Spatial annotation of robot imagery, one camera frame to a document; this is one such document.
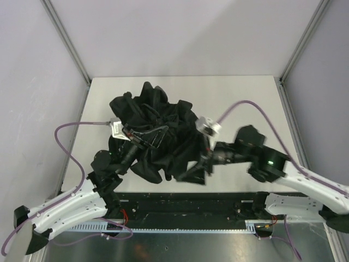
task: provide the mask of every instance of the white table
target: white table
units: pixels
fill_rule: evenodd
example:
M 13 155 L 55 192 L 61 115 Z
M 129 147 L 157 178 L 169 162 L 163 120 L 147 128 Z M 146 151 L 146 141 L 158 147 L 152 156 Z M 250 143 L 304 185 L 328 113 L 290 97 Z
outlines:
M 187 100 L 193 103 L 193 112 L 198 116 L 214 120 L 234 102 L 247 99 L 256 102 L 274 123 L 290 153 L 297 159 L 296 150 L 288 128 L 284 110 L 274 78 L 272 76 L 170 76 L 139 78 L 94 78 L 87 97 L 81 121 L 108 121 L 114 117 L 109 102 L 130 91 L 138 96 L 143 83 L 149 81 L 153 87 L 160 86 L 169 97 L 170 103 Z M 241 105 L 223 122 L 220 141 L 232 142 L 241 126 L 253 124 L 267 137 L 266 145 L 282 151 L 263 116 L 251 105 Z M 110 130 L 105 126 L 81 126 L 73 147 L 73 156 L 84 167 L 86 173 L 94 155 L 108 149 Z M 271 183 L 259 183 L 246 173 L 249 164 L 215 166 L 214 174 L 207 177 L 206 186 L 179 183 L 174 179 L 161 184 L 151 184 L 129 171 L 116 192 L 291 192 L 293 189 Z M 69 162 L 62 190 L 77 185 L 81 173 L 72 161 Z

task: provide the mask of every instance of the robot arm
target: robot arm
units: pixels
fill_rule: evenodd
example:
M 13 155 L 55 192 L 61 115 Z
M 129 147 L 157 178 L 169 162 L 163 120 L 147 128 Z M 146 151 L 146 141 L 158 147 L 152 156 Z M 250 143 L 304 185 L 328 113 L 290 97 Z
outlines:
M 54 237 L 77 224 L 119 213 L 120 201 L 114 192 L 122 182 L 119 175 L 127 172 L 139 151 L 160 144 L 166 132 L 166 127 L 163 127 L 137 133 L 128 130 L 127 125 L 123 127 L 119 120 L 111 121 L 111 128 L 114 138 L 132 142 L 131 146 L 123 148 L 118 165 L 110 165 L 112 156 L 108 151 L 99 151 L 91 164 L 94 172 L 88 174 L 76 193 L 72 189 L 38 207 L 28 209 L 21 206 L 15 210 L 15 227 L 35 215 L 31 220 L 33 237 L 27 254 L 41 249 Z M 288 186 L 308 196 L 281 196 L 263 192 L 259 201 L 262 200 L 267 213 L 321 219 L 330 227 L 349 233 L 346 186 L 302 167 L 297 168 L 287 155 L 264 146 L 265 137 L 253 126 L 242 127 L 232 144 L 216 141 L 219 128 L 218 124 L 209 122 L 206 118 L 197 121 L 197 130 L 204 134 L 204 150 L 197 164 L 176 177 L 177 181 L 202 183 L 202 177 L 197 174 L 202 171 L 212 173 L 214 165 L 250 162 L 248 173 L 256 180 Z M 45 206 L 54 203 L 58 204 L 42 212 Z

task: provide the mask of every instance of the gray wall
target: gray wall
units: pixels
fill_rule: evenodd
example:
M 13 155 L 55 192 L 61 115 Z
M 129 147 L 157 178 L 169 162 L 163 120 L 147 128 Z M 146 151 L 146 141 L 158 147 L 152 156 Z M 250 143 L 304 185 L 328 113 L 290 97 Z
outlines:
M 91 77 L 280 76 L 320 0 L 52 0 Z
M 348 0 L 333 0 L 286 88 L 313 171 L 349 184 Z
M 53 132 L 77 120 L 86 86 L 40 1 L 0 1 L 0 36 L 2 244 L 13 210 L 54 191 L 65 156 Z M 60 135 L 66 146 L 72 131 Z

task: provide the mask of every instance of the black garment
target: black garment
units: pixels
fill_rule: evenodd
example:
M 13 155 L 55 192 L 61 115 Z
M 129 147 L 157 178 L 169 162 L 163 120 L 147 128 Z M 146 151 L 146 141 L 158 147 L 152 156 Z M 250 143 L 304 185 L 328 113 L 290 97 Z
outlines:
M 132 94 L 127 92 L 110 102 L 110 107 L 122 124 L 128 124 L 134 131 L 169 127 L 159 147 L 143 150 L 137 163 L 131 166 L 131 170 L 145 180 L 160 183 L 160 169 L 164 170 L 167 180 L 176 178 L 186 172 L 189 161 L 199 159 L 201 135 L 196 130 L 197 117 L 190 102 L 180 100 L 177 104 L 170 104 L 164 90 L 145 82 L 139 97 L 132 98 Z M 109 139 L 109 151 L 115 156 L 116 163 L 121 151 L 130 146 L 130 141 Z

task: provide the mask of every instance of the red wire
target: red wire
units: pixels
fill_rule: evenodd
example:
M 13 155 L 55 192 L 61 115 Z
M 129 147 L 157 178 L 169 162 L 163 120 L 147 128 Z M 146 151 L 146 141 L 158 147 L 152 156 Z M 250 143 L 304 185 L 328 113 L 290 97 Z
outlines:
M 129 221 L 129 217 L 127 216 L 125 209 L 121 209 L 120 211 L 122 212 L 122 214 L 124 214 L 124 220 L 126 218 L 126 221 L 124 222 L 124 225 L 126 225 L 127 222 Z
M 275 225 L 278 221 L 278 218 L 276 216 L 272 216 L 272 217 L 273 217 L 273 225 Z

